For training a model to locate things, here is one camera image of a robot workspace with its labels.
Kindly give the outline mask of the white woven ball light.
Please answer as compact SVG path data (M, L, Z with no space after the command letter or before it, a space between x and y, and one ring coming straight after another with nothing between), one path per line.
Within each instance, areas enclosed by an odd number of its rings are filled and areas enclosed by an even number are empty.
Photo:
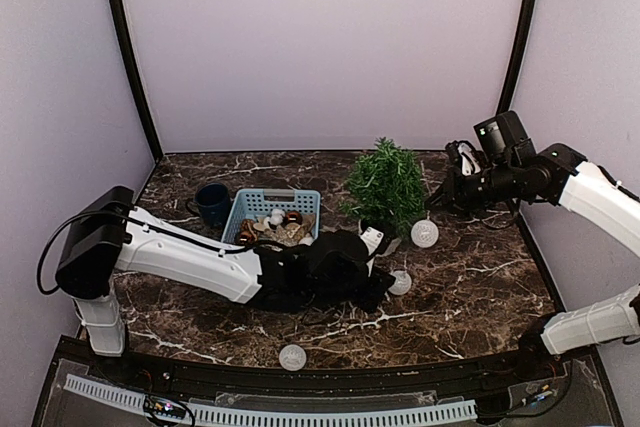
M280 350L279 363L280 366L287 371L299 371L304 368L307 363L307 354L301 346L289 344Z
M393 284L388 291L394 296L406 295L412 287L412 278L406 271L395 270L391 273L394 278Z
M419 248L433 247L439 239L439 229L437 225L429 220L417 221L411 228L411 241Z

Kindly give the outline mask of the small green christmas tree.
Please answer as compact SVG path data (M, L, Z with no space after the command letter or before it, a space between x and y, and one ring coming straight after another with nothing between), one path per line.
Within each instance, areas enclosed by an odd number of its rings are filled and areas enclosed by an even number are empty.
M424 183L415 153L392 139L379 138L359 155L344 182L341 211L371 224L390 226L402 239L425 216Z

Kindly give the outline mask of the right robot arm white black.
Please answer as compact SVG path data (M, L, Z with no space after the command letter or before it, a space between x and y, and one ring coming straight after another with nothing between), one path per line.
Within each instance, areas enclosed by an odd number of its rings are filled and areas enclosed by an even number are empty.
M639 343L639 197L564 143L535 147L518 114L476 124L444 148L444 180L427 212L485 220L505 208L531 238L557 310L520 336L510 371L534 379L557 356L594 345Z

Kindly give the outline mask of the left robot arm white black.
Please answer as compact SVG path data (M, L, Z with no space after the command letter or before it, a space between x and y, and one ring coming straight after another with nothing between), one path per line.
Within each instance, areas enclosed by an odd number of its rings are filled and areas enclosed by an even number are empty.
M92 351L120 383L141 374L127 347L127 329L113 291L116 270L194 286L251 309L298 313L309 307L351 302L373 312L394 285L374 264L383 232L321 232L309 245L273 240L236 246L178 228L133 203L133 192L115 186L54 232L65 243L55 284L43 296L64 292L75 303Z

